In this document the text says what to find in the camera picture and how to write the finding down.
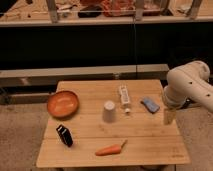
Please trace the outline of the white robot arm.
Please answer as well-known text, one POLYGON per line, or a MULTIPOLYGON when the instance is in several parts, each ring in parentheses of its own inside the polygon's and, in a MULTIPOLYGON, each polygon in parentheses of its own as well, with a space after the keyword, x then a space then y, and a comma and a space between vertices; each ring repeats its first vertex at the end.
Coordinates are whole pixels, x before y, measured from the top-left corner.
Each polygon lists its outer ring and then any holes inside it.
POLYGON ((168 71, 168 85, 164 87, 162 100, 164 124, 170 125, 175 119, 176 111, 187 99, 191 99, 213 113, 213 86, 208 83, 209 66, 203 61, 193 61, 168 71))

